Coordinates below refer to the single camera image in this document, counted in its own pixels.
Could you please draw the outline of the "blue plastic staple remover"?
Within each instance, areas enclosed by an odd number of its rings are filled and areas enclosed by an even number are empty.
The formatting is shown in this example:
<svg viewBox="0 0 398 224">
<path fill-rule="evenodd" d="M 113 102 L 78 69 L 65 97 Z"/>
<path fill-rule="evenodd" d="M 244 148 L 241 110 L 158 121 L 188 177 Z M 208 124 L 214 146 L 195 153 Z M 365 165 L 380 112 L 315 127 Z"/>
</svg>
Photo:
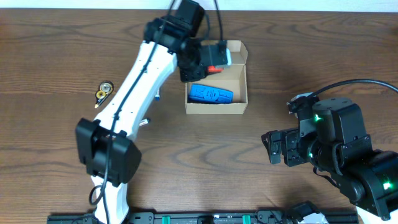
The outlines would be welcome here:
<svg viewBox="0 0 398 224">
<path fill-rule="evenodd" d="M 233 102 L 233 92 L 212 86 L 192 84 L 188 98 L 202 103 L 230 104 Z"/>
</svg>

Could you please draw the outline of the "brown cardboard box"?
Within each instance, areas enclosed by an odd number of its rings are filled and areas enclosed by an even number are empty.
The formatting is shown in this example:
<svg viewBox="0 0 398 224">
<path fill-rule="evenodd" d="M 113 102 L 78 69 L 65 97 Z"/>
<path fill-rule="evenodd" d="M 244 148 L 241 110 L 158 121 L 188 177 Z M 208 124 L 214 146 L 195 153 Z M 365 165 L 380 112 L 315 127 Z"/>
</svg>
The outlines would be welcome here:
<svg viewBox="0 0 398 224">
<path fill-rule="evenodd" d="M 232 65 L 222 72 L 208 75 L 197 81 L 198 85 L 205 85 L 233 92 L 230 104 L 209 104 L 193 101 L 189 98 L 191 83 L 185 84 L 186 114 L 243 114 L 248 105 L 248 88 L 246 77 L 246 61 L 248 51 L 240 40 L 227 41 L 227 48 L 231 52 Z"/>
</svg>

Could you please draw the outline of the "black whiteboard marker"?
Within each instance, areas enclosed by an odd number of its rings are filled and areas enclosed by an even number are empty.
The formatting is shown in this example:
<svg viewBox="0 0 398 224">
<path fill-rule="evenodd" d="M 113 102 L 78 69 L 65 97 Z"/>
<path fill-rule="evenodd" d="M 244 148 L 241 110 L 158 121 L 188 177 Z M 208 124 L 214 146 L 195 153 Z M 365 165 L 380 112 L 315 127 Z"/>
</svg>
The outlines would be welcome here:
<svg viewBox="0 0 398 224">
<path fill-rule="evenodd" d="M 150 118 L 144 118 L 140 123 L 139 126 L 145 126 L 150 123 Z"/>
</svg>

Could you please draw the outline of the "correction tape dispenser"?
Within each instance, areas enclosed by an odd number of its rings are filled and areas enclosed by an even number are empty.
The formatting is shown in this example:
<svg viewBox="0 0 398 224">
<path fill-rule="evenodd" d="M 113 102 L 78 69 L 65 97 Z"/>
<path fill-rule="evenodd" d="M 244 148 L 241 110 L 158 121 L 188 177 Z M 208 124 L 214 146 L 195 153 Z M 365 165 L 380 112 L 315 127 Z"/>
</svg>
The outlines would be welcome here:
<svg viewBox="0 0 398 224">
<path fill-rule="evenodd" d="M 96 97 L 95 108 L 101 106 L 106 101 L 108 96 L 112 94 L 113 90 L 114 90 L 114 85 L 111 81 L 103 81 L 102 83 L 100 83 L 98 90 L 95 93 Z"/>
</svg>

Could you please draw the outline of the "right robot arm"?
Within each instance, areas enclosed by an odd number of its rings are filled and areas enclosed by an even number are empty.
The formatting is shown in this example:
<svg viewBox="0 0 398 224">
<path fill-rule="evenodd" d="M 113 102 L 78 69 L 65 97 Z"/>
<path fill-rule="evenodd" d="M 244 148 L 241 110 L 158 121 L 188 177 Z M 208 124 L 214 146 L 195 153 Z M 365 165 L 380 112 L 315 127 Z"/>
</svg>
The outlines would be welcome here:
<svg viewBox="0 0 398 224">
<path fill-rule="evenodd" d="M 288 104 L 296 128 L 269 131 L 261 140 L 271 164 L 310 163 L 353 205 L 392 219 L 397 211 L 397 153 L 373 149 L 361 108 L 348 98 L 302 96 Z"/>
</svg>

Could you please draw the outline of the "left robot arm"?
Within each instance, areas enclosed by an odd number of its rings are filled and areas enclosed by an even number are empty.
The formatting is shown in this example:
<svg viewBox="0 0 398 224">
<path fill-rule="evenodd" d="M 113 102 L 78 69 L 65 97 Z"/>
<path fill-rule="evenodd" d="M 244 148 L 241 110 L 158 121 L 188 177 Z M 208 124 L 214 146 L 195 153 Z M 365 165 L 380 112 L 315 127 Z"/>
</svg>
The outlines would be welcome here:
<svg viewBox="0 0 398 224">
<path fill-rule="evenodd" d="M 196 49 L 191 39 L 205 15 L 195 1 L 182 1 L 175 15 L 148 23 L 144 39 L 127 77 L 109 104 L 75 129 L 78 157 L 91 176 L 89 199 L 98 223 L 122 223 L 129 212 L 127 184 L 141 161 L 134 141 L 139 124 L 157 90 L 177 69 L 178 54 L 188 57 Z"/>
</svg>

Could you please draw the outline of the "blue whiteboard marker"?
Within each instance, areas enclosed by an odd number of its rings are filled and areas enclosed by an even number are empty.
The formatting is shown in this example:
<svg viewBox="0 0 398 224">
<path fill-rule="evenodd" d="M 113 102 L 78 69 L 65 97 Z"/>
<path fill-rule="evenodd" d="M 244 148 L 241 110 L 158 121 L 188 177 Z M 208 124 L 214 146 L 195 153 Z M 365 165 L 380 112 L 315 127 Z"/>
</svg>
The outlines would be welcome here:
<svg viewBox="0 0 398 224">
<path fill-rule="evenodd" d="M 160 89 L 157 90 L 156 94 L 155 94 L 155 100 L 159 101 L 160 100 Z"/>
</svg>

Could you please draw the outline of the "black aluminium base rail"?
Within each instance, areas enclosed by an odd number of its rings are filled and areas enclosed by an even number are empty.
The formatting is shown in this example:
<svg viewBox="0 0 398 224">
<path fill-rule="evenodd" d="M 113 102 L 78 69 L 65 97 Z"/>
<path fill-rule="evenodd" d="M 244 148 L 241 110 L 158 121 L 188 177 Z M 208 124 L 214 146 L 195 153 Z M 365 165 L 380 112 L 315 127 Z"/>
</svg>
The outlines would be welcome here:
<svg viewBox="0 0 398 224">
<path fill-rule="evenodd" d="M 302 202 L 289 209 L 258 210 L 255 212 L 206 213 L 129 213 L 123 223 L 128 224 L 358 224 L 353 210 L 320 210 L 312 202 Z"/>
</svg>

